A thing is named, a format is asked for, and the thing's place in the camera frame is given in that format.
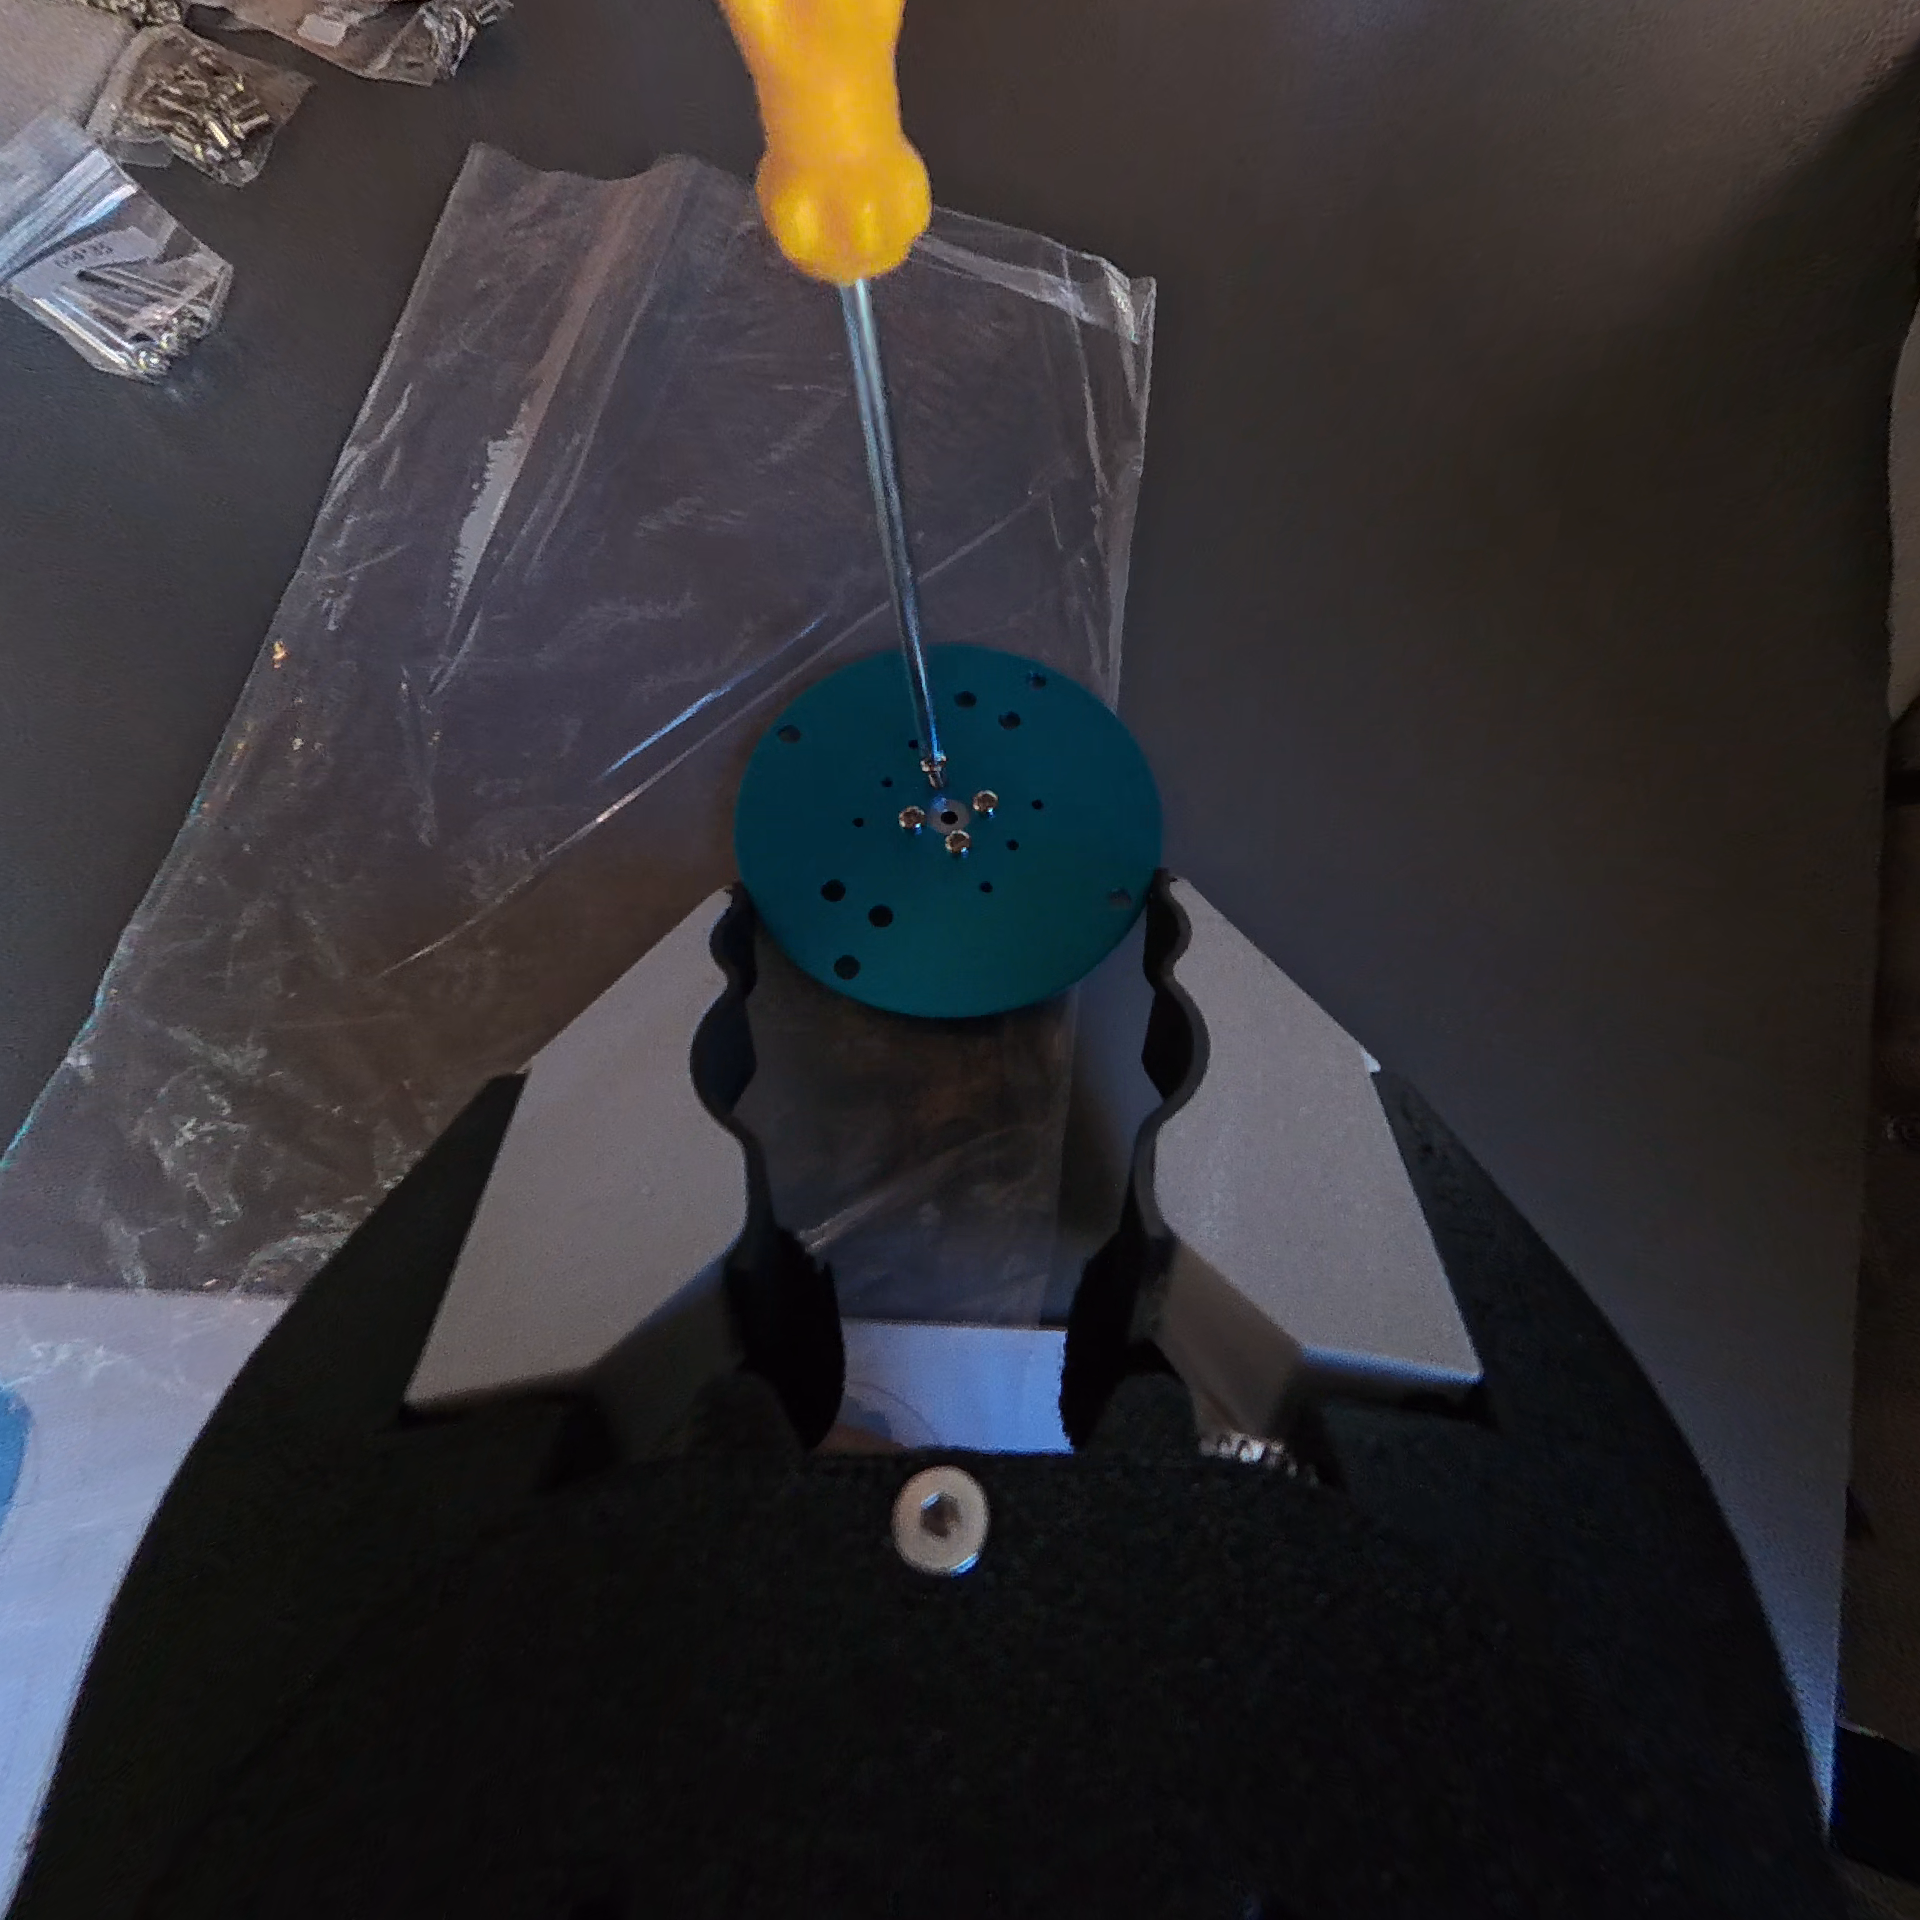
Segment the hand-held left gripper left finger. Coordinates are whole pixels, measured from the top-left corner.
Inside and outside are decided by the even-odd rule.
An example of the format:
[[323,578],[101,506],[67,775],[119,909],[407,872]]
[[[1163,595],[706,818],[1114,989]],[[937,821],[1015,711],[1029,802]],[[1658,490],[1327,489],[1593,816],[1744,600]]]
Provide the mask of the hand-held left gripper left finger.
[[833,1273],[779,1223],[737,1114],[757,914],[709,895],[529,1062],[405,1401],[587,1399],[659,1449],[749,1371],[804,1449],[842,1407]]

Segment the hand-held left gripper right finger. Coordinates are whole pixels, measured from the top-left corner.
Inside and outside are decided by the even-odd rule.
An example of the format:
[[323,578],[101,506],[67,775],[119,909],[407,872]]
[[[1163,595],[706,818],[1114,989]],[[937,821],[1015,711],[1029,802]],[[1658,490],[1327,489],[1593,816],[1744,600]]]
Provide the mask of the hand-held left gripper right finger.
[[1168,870],[1143,977],[1159,1101],[1068,1312],[1069,1446],[1151,1374],[1184,1383],[1204,1449],[1300,1449],[1332,1401],[1468,1407],[1482,1360],[1372,1055]]

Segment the teal round metal plate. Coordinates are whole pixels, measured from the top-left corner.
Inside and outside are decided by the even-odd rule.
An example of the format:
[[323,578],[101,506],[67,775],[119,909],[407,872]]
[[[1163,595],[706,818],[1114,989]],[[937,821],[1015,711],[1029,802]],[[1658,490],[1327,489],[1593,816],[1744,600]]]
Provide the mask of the teal round metal plate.
[[[928,650],[948,773],[922,770],[898,656],[779,711],[737,792],[737,866],[804,975],[903,1017],[995,1017],[1066,992],[1124,937],[1161,864],[1161,795],[1117,712],[1055,662]],[[999,792],[975,816],[979,789]],[[922,803],[919,833],[898,810]],[[967,857],[945,850],[972,831]]]

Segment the yellow handled screwdriver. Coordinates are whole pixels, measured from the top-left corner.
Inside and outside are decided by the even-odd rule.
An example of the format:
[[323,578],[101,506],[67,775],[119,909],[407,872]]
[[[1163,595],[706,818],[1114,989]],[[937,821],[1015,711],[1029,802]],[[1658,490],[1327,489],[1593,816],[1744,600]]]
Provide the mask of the yellow handled screwdriver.
[[905,497],[873,310],[931,218],[922,152],[903,133],[901,1],[724,1],[749,71],[763,152],[762,218],[785,258],[842,303],[884,578],[915,705],[919,761],[941,754],[909,557]]

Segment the grey desk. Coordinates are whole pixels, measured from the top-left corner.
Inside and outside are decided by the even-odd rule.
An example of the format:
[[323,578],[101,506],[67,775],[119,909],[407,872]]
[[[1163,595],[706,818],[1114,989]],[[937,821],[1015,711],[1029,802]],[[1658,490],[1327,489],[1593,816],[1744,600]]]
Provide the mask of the grey desk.
[[[1175,866],[1617,1318],[1832,1753],[1916,5],[908,5],[937,198],[1159,280]],[[4,312],[4,1133],[169,847],[473,142],[749,174],[709,5],[323,71],[202,382]]]

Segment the assembly guide booklet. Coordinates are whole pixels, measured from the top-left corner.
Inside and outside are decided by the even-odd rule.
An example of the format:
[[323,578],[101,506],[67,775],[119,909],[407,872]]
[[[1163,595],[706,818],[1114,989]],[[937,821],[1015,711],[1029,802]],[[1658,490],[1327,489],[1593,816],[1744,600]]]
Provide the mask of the assembly guide booklet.
[[[8,1286],[4,1853],[161,1494],[282,1302]],[[1066,1333],[849,1322],[844,1423],[901,1446],[1066,1451]]]

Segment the clear plastic bag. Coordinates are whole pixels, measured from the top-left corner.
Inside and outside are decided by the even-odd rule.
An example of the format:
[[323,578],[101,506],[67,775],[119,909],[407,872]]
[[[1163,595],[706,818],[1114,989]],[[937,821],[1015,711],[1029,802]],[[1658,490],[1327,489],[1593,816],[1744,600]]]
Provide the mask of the clear plastic bag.
[[[1117,702],[1156,282],[937,213],[876,290],[933,640]],[[4,1154],[4,1285],[295,1293],[735,872],[744,761],[898,670],[833,290],[693,157],[468,150],[300,566]],[[1041,1312],[1074,1001],[912,1035],[767,953],[777,1203],[844,1301]]]

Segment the bag of long screws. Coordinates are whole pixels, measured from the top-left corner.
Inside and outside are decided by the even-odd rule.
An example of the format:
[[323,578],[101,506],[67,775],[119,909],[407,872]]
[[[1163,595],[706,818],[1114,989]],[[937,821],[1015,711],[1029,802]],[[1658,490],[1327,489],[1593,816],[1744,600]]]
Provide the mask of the bag of long screws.
[[57,114],[3,150],[3,290],[99,369],[167,376],[213,330],[232,262]]

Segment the bag of short silver screws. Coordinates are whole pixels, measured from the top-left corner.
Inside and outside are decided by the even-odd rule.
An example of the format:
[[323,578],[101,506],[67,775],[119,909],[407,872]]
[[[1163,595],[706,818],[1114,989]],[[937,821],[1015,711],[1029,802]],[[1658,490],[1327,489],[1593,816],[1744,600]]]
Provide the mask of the bag of short silver screws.
[[85,133],[122,165],[180,160],[220,184],[249,184],[312,86],[180,22],[152,25],[112,63]]

